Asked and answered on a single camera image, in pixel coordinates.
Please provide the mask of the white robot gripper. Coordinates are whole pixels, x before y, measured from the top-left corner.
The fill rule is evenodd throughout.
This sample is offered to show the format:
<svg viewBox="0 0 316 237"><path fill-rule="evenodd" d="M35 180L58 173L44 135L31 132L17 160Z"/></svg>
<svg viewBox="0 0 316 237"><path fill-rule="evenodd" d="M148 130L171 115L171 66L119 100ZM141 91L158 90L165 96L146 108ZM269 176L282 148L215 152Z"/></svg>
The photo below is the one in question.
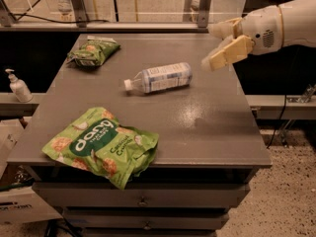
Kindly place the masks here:
<svg viewBox="0 0 316 237"><path fill-rule="evenodd" d="M215 71L246 59L251 52L261 55L280 50L283 41L281 11L278 6L258 9L243 19L210 24L208 32L213 37L223 39L201 61L203 70Z"/></svg>

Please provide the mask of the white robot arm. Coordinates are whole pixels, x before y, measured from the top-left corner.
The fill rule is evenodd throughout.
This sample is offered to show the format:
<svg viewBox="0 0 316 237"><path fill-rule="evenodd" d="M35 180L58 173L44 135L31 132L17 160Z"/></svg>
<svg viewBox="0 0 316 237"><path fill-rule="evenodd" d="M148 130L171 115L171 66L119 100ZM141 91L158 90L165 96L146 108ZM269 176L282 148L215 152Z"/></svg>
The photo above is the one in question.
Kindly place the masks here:
<svg viewBox="0 0 316 237"><path fill-rule="evenodd" d="M276 52L290 45L316 46L316 0L293 0L250 12L245 17L210 24L208 32L222 39L201 62L215 71L249 54Z"/></svg>

